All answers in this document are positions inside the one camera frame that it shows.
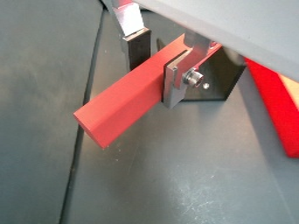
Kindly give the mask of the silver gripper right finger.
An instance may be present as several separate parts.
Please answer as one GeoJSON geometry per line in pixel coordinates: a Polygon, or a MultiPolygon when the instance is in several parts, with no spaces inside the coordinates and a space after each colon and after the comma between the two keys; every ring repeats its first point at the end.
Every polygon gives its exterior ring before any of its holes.
{"type": "Polygon", "coordinates": [[[183,51],[166,63],[163,68],[163,105],[171,109],[185,98],[187,88],[202,84],[203,74],[197,65],[209,54],[211,41],[195,31],[183,35],[183,51]]]}

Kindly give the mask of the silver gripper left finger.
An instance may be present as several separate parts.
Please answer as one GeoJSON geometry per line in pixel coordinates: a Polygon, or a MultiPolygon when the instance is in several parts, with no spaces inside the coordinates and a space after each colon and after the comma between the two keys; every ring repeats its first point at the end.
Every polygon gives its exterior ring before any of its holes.
{"type": "Polygon", "coordinates": [[[134,70],[151,57],[151,30],[146,28],[139,4],[112,0],[112,15],[120,28],[128,69],[134,70]]]}

